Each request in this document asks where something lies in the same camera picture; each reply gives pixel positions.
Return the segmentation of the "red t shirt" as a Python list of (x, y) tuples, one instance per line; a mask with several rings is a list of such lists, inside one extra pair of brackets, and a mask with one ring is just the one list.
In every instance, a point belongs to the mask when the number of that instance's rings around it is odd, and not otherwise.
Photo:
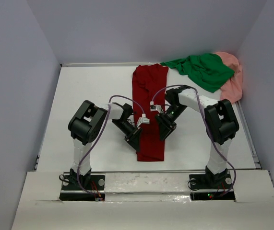
[(150, 111), (150, 102), (157, 91), (167, 85), (168, 67), (159, 64), (139, 65), (132, 74), (132, 99), (144, 109), (149, 124), (141, 125), (138, 161), (164, 161), (165, 142), (159, 139), (159, 127), (155, 115)]

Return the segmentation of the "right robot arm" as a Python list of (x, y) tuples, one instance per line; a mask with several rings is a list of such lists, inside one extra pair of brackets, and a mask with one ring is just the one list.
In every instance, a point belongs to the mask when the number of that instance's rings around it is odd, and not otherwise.
[(150, 101), (150, 110), (155, 116), (159, 128), (160, 140), (165, 140), (177, 128), (176, 119), (186, 108), (200, 113), (206, 134), (211, 142), (209, 160), (203, 174), (190, 175), (187, 183), (192, 191), (223, 190), (230, 192), (237, 175), (231, 175), (228, 167), (235, 167), (227, 159), (232, 140), (239, 130), (239, 123), (231, 102), (228, 99), (216, 100), (198, 94), (196, 88), (188, 85), (171, 85), (159, 90), (165, 93), (169, 108), (163, 110), (155, 103), (158, 93)]

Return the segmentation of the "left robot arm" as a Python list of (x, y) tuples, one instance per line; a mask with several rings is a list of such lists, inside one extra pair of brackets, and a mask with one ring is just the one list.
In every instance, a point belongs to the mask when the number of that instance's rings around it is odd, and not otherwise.
[(125, 141), (135, 150), (140, 150), (142, 129), (129, 122), (133, 114), (129, 104), (108, 103), (102, 107), (84, 101), (68, 124), (73, 140), (73, 164), (68, 177), (78, 189), (85, 189), (91, 178), (90, 153), (102, 136), (107, 122), (112, 123), (124, 134)]

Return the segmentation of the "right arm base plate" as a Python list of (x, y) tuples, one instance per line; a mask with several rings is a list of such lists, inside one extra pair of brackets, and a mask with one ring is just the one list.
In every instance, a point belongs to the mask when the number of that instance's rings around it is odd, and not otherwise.
[(213, 184), (205, 180), (205, 174), (191, 174), (187, 182), (192, 201), (235, 201), (230, 174)]

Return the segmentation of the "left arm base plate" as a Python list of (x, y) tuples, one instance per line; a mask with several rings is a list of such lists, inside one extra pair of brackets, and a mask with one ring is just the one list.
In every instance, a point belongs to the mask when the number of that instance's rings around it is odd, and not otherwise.
[(105, 175), (92, 174), (90, 181), (82, 189), (78, 182), (71, 179), (69, 174), (61, 174), (60, 190), (61, 201), (104, 201), (105, 200)]

